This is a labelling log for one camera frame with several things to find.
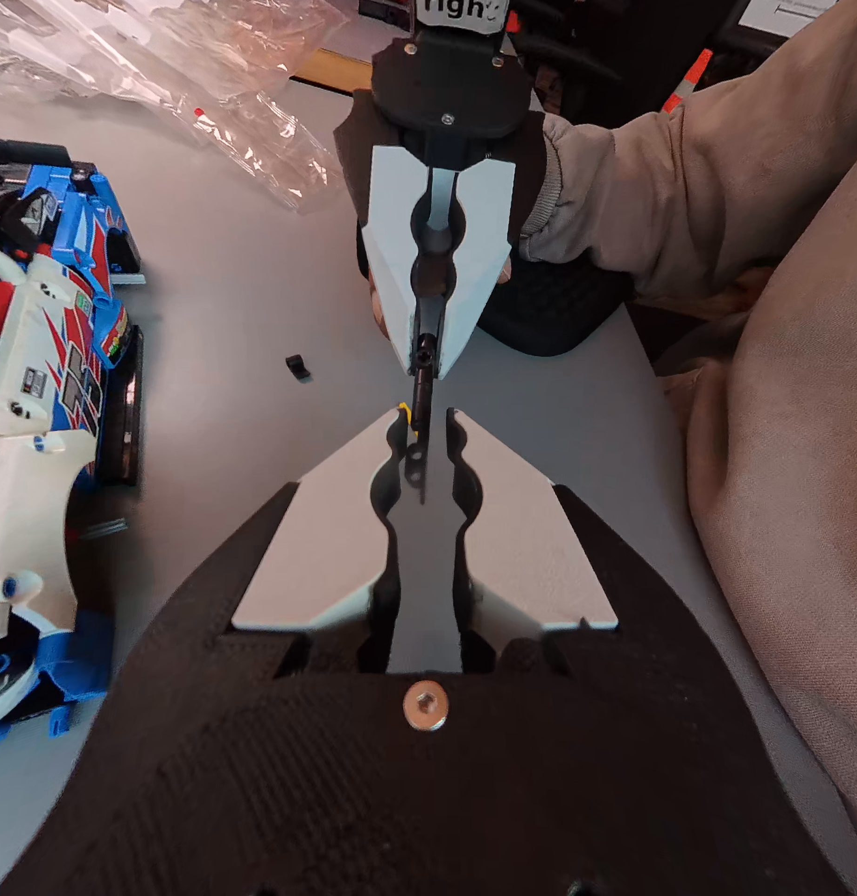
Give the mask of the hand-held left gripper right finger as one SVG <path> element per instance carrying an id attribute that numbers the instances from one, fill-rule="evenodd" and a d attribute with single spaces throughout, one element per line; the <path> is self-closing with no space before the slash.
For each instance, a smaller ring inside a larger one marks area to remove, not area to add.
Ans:
<path id="1" fill-rule="evenodd" d="M 446 413 L 446 445 L 464 515 L 453 583 L 462 636 L 508 644 L 617 629 L 553 482 L 460 409 Z"/>

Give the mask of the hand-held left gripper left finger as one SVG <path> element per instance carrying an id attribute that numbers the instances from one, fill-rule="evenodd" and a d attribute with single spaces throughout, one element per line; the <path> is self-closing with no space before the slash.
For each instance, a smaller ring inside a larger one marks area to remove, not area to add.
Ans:
<path id="1" fill-rule="evenodd" d="M 388 651 L 400 610 L 397 536 L 408 414 L 392 408 L 300 478 L 232 617 L 242 632 L 355 626 Z"/>

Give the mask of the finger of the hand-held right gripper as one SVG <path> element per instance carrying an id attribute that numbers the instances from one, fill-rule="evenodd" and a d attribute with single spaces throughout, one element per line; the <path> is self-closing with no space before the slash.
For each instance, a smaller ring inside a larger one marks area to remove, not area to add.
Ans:
<path id="1" fill-rule="evenodd" d="M 445 303 L 437 378 L 448 375 L 477 327 L 510 254 L 515 163 L 481 161 L 457 176 L 464 234 L 453 253 L 456 282 Z"/>
<path id="2" fill-rule="evenodd" d="M 420 296 L 413 286 L 421 246 L 412 220 L 429 186 L 429 168 L 406 148 L 373 147 L 362 236 L 388 337 L 407 375 L 414 375 L 423 325 L 431 327 L 435 316 L 434 297 Z"/>

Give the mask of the black toy axle connector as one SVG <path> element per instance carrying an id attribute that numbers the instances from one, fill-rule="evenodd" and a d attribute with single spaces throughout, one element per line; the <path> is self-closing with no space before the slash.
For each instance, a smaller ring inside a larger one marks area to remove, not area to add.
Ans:
<path id="1" fill-rule="evenodd" d="M 436 336 L 422 333 L 413 353 L 411 429 L 417 438 L 428 438 L 436 372 Z"/>

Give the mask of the person's right forearm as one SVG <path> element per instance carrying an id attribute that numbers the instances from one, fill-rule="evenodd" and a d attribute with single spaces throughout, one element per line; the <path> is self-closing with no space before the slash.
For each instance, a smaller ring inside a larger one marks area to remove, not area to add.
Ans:
<path id="1" fill-rule="evenodd" d="M 546 115 L 525 261 L 585 252 L 649 296 L 703 297 L 789 252 L 857 162 L 857 1 L 755 72 L 616 129 Z"/>

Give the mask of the person's right hand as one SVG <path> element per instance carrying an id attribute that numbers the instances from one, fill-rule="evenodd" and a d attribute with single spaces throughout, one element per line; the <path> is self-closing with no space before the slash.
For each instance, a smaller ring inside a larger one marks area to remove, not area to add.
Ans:
<path id="1" fill-rule="evenodd" d="M 378 288 L 374 281 L 374 277 L 371 271 L 367 274 L 367 283 L 369 287 L 369 297 L 370 297 L 370 307 L 371 313 L 374 318 L 374 321 L 382 333 L 382 335 L 386 338 L 387 341 L 390 340 L 389 333 L 386 326 L 386 319 L 384 309 L 382 307 L 381 299 L 378 293 Z"/>

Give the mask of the black mesh chair pad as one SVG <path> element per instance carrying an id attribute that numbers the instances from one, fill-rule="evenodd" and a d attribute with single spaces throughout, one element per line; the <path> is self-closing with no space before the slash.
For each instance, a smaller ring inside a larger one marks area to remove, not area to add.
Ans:
<path id="1" fill-rule="evenodd" d="M 635 295 L 628 273 L 610 272 L 585 252 L 567 263 L 511 256 L 511 275 L 496 285 L 478 327 L 525 355 L 568 353 Z"/>

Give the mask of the wooden board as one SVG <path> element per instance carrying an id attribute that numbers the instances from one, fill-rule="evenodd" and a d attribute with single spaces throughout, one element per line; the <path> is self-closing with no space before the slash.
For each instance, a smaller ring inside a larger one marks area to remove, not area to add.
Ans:
<path id="1" fill-rule="evenodd" d="M 313 53 L 290 80 L 343 95 L 371 88 L 373 67 L 370 62 L 355 59 L 327 49 Z"/>

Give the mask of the orange grey striped stick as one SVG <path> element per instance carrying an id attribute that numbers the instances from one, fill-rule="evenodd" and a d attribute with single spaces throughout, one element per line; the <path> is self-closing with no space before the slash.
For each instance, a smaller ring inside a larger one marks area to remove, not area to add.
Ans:
<path id="1" fill-rule="evenodd" d="M 705 69 L 710 63 L 714 53 L 710 49 L 703 49 L 696 61 L 685 74 L 684 78 L 669 95 L 668 99 L 661 108 L 666 114 L 671 114 L 681 103 L 686 100 L 699 84 Z"/>

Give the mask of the person's beige hoodie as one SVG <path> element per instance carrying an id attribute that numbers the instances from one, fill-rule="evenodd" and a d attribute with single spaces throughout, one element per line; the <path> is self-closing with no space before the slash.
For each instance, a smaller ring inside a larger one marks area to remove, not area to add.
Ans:
<path id="1" fill-rule="evenodd" d="M 730 361 L 692 375 L 688 498 L 715 577 L 857 829 L 857 160 Z"/>

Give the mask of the brick-built toy race car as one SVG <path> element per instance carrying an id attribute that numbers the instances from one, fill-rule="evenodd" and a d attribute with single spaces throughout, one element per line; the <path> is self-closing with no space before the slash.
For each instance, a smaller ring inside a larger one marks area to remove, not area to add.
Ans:
<path id="1" fill-rule="evenodd" d="M 117 286 L 144 284 L 109 179 L 64 146 L 0 139 L 0 743 L 109 686 L 114 624 L 79 609 L 75 492 L 134 486 L 143 334 Z"/>

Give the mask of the black white toy box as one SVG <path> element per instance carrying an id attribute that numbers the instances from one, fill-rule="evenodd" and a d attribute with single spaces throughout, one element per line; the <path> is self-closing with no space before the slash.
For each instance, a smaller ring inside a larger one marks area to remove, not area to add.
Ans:
<path id="1" fill-rule="evenodd" d="M 741 11 L 738 25 L 791 38 L 835 4 L 836 1 L 749 1 Z"/>

